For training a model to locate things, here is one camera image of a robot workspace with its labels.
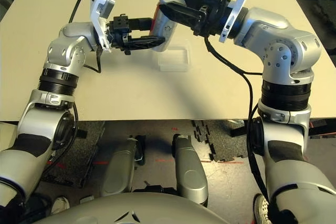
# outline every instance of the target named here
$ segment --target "clear plastic box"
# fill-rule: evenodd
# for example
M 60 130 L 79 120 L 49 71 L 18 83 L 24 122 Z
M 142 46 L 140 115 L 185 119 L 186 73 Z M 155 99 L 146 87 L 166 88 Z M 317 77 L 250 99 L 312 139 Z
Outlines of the clear plastic box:
M 166 51 L 156 52 L 157 64 L 162 72 L 187 72 L 190 68 L 190 46 L 187 40 L 171 43 Z

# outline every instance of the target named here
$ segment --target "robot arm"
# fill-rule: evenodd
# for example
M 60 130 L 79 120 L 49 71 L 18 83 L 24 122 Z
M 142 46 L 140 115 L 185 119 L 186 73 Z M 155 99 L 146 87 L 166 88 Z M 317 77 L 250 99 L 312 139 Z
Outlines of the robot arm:
M 14 145 L 0 152 L 0 164 L 6 164 L 0 165 L 0 222 L 2 218 L 5 223 L 19 219 L 52 152 L 66 146 L 75 134 L 70 109 L 86 54 L 95 51 L 99 57 L 111 47 L 130 54 L 165 41 L 157 36 L 129 35 L 132 30 L 149 30 L 151 18 L 122 15 L 107 23 L 113 5 L 114 0 L 92 0 L 92 22 L 69 23 L 50 43 L 38 88 L 32 91 L 19 121 Z
M 335 219 L 336 191 L 326 176 L 304 159 L 311 107 L 308 104 L 313 71 L 321 45 L 316 36 L 297 30 L 281 15 L 259 8 L 241 8 L 226 27 L 235 9 L 227 8 L 215 21 L 220 0 L 185 0 L 160 5 L 162 13 L 191 27 L 195 35 L 222 36 L 254 52 L 263 62 L 260 117 L 253 119 L 253 151 L 263 156 L 266 187 L 273 223 L 330 223 Z

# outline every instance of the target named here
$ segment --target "sneaker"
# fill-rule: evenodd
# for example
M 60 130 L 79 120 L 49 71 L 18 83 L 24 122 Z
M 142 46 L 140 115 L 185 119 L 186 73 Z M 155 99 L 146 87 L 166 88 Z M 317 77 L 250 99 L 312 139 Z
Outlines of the sneaker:
M 64 196 L 60 196 L 55 199 L 53 207 L 51 208 L 50 214 L 55 215 L 69 208 L 70 208 L 70 204 L 69 204 L 68 199 Z
M 253 212 L 256 224 L 272 224 L 268 219 L 268 202 L 262 194 L 254 197 Z

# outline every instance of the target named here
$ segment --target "black rubber mat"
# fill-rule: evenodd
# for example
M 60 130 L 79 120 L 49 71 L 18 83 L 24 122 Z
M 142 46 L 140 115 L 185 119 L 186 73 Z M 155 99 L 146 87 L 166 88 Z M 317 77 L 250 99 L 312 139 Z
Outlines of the black rubber mat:
M 232 161 L 234 157 L 246 157 L 246 136 L 231 137 L 229 132 L 244 126 L 230 121 L 192 121 L 194 135 L 199 142 L 209 143 L 212 153 L 210 158 L 215 161 Z
M 82 121 L 79 129 L 88 132 L 86 138 L 76 138 L 71 149 L 44 177 L 45 182 L 82 188 L 97 151 L 97 141 L 103 133 L 104 121 Z M 64 149 L 57 151 L 56 156 Z

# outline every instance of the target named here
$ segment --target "table top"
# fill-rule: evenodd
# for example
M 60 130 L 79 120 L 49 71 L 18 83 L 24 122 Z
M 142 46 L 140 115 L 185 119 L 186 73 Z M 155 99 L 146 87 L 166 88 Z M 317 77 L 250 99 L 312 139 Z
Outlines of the table top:
M 15 0 L 0 23 L 0 120 L 19 120 L 31 90 L 38 85 L 49 43 L 69 19 L 76 0 Z M 152 17 L 158 0 L 116 0 L 109 17 L 126 13 L 130 18 Z M 314 32 L 296 0 L 247 0 L 289 19 L 298 29 Z M 89 21 L 89 0 L 83 0 L 75 22 Z M 151 50 L 126 56 L 118 49 L 101 58 L 102 74 L 84 68 L 75 91 L 80 120 L 140 119 L 245 119 L 248 87 L 245 81 L 210 55 L 202 37 L 178 25 L 172 42 L 187 39 L 191 45 L 188 72 L 160 72 Z M 211 38 L 220 54 L 247 71 L 263 69 L 259 58 L 233 42 Z M 95 54 L 87 55 L 95 66 Z M 326 51 L 313 67 L 310 104 L 313 118 L 336 116 L 336 90 L 327 83 L 336 69 Z M 249 77 L 254 104 L 261 96 L 260 76 Z

